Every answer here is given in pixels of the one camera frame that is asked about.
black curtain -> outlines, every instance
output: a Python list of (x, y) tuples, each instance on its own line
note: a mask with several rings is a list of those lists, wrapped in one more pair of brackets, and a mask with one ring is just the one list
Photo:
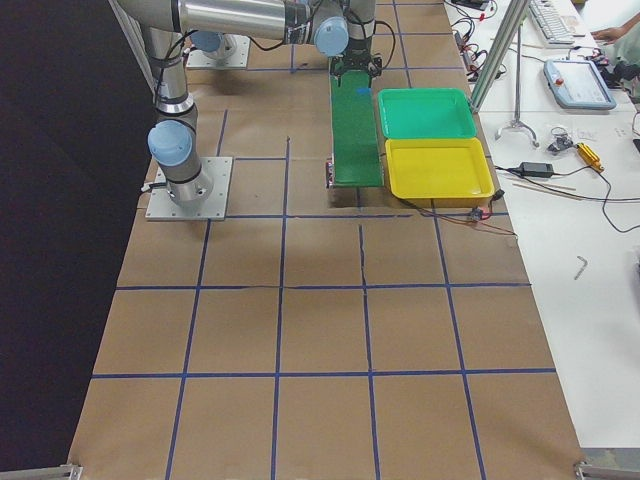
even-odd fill
[(0, 15), (0, 471), (66, 462), (155, 120), (106, 0), (9, 3)]

metal stand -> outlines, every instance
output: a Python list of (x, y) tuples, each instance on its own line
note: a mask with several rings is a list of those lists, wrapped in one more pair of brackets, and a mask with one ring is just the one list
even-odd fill
[[(213, 190), (201, 202), (178, 205), (165, 188), (151, 192), (147, 207), (147, 220), (224, 220), (227, 212), (227, 197), (231, 181), (232, 157), (201, 157), (202, 168), (213, 178)], [(162, 170), (158, 169), (155, 181), (165, 182)]]
[(509, 2), (507, 11), (504, 13), (504, 18), (502, 22), (500, 22), (500, 27), (498, 27), (496, 39), (493, 45), (491, 45), (489, 55), (487, 55), (487, 59), (484, 61), (484, 65), (480, 70), (480, 76), (473, 88), (473, 93), (469, 100), (471, 113), (478, 113), (480, 111), (480, 107), (500, 70), (502, 59), (507, 54), (507, 50), (509, 50), (511, 40), (513, 40), (518, 27), (522, 24), (527, 14), (527, 7), (530, 2), (531, 0), (511, 0)]
[(62, 465), (53, 468), (0, 472), (0, 480), (80, 480), (82, 467)]
[(241, 70), (247, 68), (249, 60), (249, 37), (233, 35), (236, 42), (236, 49), (233, 54), (226, 58), (210, 58), (200, 50), (189, 53), (187, 60), (188, 70)]
[(640, 480), (640, 471), (638, 470), (600, 468), (584, 462), (575, 465), (575, 472), (578, 480), (584, 480), (585, 478), (599, 478), (601, 480)]
[(518, 52), (516, 58), (516, 107), (515, 118), (511, 120), (507, 125), (499, 128), (496, 132), (496, 140), (502, 136), (503, 130), (521, 130), (531, 136), (531, 143), (534, 147), (538, 148), (540, 143), (536, 137), (536, 132), (533, 129), (520, 121), (520, 61), (522, 60), (522, 23), (518, 26)]

yellow tool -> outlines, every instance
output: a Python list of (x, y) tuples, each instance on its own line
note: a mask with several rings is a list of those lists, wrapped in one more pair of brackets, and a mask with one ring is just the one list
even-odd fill
[(585, 145), (584, 143), (576, 143), (576, 149), (578, 150), (580, 158), (584, 160), (584, 163), (598, 172), (604, 172), (604, 167), (602, 166), (602, 163), (600, 163), (600, 157), (596, 155), (596, 152), (591, 150), (588, 145)]

metal bracket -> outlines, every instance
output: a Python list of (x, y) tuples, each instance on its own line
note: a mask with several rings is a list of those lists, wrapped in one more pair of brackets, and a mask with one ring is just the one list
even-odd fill
[(0, 472), (0, 480), (80, 480), (81, 476), (82, 467), (78, 465)]
[(207, 57), (200, 50), (189, 53), (187, 69), (189, 70), (241, 70), (247, 68), (249, 61), (249, 46), (251, 42), (248, 37), (233, 35), (236, 41), (236, 51), (227, 58), (216, 60)]
[[(178, 205), (165, 188), (151, 191), (147, 220), (224, 220), (231, 182), (232, 157), (201, 157), (202, 168), (213, 178), (213, 190), (202, 202)], [(164, 183), (162, 170), (158, 169), (155, 182)]]
[(599, 478), (601, 480), (640, 480), (640, 471), (638, 470), (600, 468), (585, 462), (576, 463), (574, 470), (578, 480), (585, 480), (586, 478)]

person's hand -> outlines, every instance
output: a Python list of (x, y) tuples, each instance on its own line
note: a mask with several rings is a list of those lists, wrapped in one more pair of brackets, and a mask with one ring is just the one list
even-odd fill
[(623, 36), (627, 31), (623, 27), (611, 27), (603, 30), (591, 32), (593, 39), (596, 41), (604, 41), (605, 45), (610, 45)]

